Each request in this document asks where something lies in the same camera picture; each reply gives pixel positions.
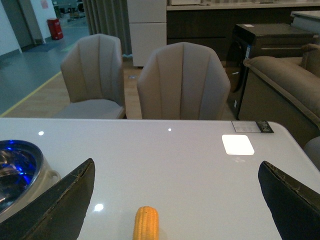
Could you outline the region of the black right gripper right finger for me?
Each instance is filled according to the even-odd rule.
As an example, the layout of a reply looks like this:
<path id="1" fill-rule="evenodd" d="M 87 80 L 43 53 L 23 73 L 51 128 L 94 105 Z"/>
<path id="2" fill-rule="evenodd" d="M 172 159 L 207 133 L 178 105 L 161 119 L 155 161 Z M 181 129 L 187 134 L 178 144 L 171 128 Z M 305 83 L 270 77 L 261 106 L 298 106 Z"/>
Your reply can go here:
<path id="1" fill-rule="evenodd" d="M 320 194 L 267 161 L 258 169 L 264 200 L 283 240 L 320 238 Z"/>

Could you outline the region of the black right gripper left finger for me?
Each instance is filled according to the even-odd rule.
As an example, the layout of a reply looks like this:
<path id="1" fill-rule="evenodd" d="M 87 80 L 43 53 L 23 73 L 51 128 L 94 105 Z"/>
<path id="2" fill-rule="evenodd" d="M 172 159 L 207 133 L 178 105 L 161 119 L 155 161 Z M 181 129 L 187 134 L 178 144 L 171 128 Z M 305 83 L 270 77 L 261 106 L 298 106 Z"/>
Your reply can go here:
<path id="1" fill-rule="evenodd" d="M 89 158 L 0 224 L 2 240 L 76 240 L 94 190 Z"/>

